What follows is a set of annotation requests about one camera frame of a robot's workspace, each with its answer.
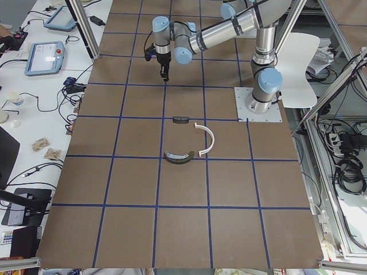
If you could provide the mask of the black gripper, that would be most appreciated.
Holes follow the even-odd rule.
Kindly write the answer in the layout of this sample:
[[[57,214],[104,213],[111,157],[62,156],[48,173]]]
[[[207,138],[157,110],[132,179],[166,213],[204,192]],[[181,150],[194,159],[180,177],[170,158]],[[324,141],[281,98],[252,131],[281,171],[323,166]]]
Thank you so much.
[[[169,81],[169,67],[171,62],[171,49],[170,45],[156,45],[151,44],[148,48],[145,49],[145,59],[146,61],[150,61],[152,56],[157,57],[158,63],[161,65],[160,75],[163,78],[163,82],[167,84]]]

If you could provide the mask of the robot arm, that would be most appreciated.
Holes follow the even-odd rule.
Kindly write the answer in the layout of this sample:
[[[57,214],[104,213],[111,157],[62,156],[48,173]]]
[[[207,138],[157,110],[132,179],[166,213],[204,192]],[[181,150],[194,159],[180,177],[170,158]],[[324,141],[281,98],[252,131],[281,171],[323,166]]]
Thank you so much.
[[[245,99],[245,107],[254,114],[269,111],[283,84],[282,74],[275,68],[276,28],[291,1],[223,1],[222,19],[198,29],[193,22],[170,20],[158,16],[152,20],[154,42],[145,46],[146,61],[156,57],[163,81],[169,80],[171,60],[187,65],[194,55],[234,40],[240,49],[254,49],[253,54],[239,54],[250,60],[254,87]]]

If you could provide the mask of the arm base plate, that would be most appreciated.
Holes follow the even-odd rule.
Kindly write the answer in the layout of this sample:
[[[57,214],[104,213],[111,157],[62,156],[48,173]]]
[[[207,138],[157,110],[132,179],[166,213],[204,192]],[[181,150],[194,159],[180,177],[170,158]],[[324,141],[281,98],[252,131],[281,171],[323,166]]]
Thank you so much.
[[[282,116],[276,96],[267,103],[255,100],[253,88],[235,87],[235,100],[239,122],[281,123]]]

